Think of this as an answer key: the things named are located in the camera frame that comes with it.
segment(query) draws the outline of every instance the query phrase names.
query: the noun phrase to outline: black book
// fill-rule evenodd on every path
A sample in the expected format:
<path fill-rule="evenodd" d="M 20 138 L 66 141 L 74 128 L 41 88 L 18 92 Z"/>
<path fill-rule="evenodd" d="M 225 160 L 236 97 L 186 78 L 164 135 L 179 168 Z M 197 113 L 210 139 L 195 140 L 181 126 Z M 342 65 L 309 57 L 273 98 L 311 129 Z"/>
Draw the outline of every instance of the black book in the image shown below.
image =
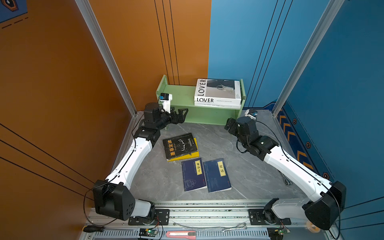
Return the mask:
<path fill-rule="evenodd" d="M 208 192 L 231 190 L 231 183 L 222 158 L 203 162 Z"/>
<path fill-rule="evenodd" d="M 184 191 L 207 188 L 201 158 L 181 162 Z"/>
<path fill-rule="evenodd" d="M 168 160 L 197 152 L 197 146 L 195 140 L 193 139 L 192 133 L 163 139 L 163 144 L 166 158 Z"/>

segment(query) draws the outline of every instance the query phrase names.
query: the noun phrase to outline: green bookshelf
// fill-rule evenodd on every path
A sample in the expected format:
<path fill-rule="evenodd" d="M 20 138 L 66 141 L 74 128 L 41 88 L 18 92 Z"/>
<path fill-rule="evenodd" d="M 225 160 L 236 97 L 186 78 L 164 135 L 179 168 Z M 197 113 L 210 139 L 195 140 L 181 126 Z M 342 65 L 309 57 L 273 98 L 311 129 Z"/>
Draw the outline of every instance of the green bookshelf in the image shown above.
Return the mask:
<path fill-rule="evenodd" d="M 188 108 L 188 114 L 185 122 L 225 125 L 228 118 L 237 119 L 240 117 L 241 110 L 246 100 L 244 83 L 240 79 L 241 88 L 241 108 L 212 108 L 206 106 L 195 106 L 194 94 L 195 86 L 168 85 L 166 75 L 163 75 L 159 87 L 156 90 L 156 96 L 159 98 L 161 93 L 172 94 L 171 106 L 177 111 L 179 108 Z"/>

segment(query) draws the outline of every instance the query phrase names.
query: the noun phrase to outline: screwdriver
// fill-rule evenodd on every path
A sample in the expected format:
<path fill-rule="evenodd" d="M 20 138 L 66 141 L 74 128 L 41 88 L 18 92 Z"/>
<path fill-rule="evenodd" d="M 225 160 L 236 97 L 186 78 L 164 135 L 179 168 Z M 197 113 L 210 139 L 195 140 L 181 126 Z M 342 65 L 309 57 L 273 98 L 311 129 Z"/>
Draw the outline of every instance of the screwdriver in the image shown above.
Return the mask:
<path fill-rule="evenodd" d="M 121 229 L 121 228 L 105 228 L 94 225 L 88 225 L 83 227 L 83 232 L 103 232 L 104 230 L 120 230 L 120 231 L 135 231 L 133 229 Z"/>

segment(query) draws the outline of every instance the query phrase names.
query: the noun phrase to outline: book cover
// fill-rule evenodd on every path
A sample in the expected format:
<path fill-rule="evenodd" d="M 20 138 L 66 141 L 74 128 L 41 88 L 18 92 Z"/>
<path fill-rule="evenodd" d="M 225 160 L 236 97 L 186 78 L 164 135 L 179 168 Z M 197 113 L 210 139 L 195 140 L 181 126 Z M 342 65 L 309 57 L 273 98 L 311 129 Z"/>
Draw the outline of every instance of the book cover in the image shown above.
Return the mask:
<path fill-rule="evenodd" d="M 241 105 L 209 104 L 209 103 L 201 103 L 201 102 L 195 102 L 195 106 L 205 106 L 210 108 L 233 108 L 233 109 L 241 108 Z"/>
<path fill-rule="evenodd" d="M 172 159 L 167 159 L 167 161 L 168 162 L 172 162 L 172 161 L 178 161 L 178 160 L 185 160 L 185 159 L 200 157 L 199 146 L 197 145 L 197 141 L 196 141 L 195 137 L 194 137 L 194 140 L 195 140 L 195 144 L 196 144 L 196 147 L 197 147 L 197 152 L 189 153 L 189 154 L 181 156 L 181 157 L 175 157 L 175 158 L 172 158 Z"/>
<path fill-rule="evenodd" d="M 192 133 L 184 134 L 177 137 L 163 139 L 166 158 L 173 159 L 197 152 L 197 146 L 192 136 Z"/>
<path fill-rule="evenodd" d="M 199 78 L 194 99 L 201 103 L 240 105 L 240 81 Z"/>
<path fill-rule="evenodd" d="M 231 190 L 231 183 L 222 158 L 203 162 L 208 192 Z"/>
<path fill-rule="evenodd" d="M 181 162 L 184 191 L 207 188 L 201 158 Z"/>

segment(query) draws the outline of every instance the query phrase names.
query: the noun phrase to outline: metal wrench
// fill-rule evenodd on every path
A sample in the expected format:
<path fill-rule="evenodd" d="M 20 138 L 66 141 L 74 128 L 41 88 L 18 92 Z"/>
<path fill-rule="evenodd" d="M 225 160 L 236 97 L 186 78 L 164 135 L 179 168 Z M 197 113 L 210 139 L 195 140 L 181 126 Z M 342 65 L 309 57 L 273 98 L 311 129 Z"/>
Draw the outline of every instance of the metal wrench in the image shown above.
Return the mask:
<path fill-rule="evenodd" d="M 243 226 L 243 227 L 231 227 L 231 228 L 221 228 L 221 232 L 225 232 L 225 231 L 232 231 L 232 230 L 239 230 L 239 229 L 246 229 L 247 227 L 246 226 Z"/>

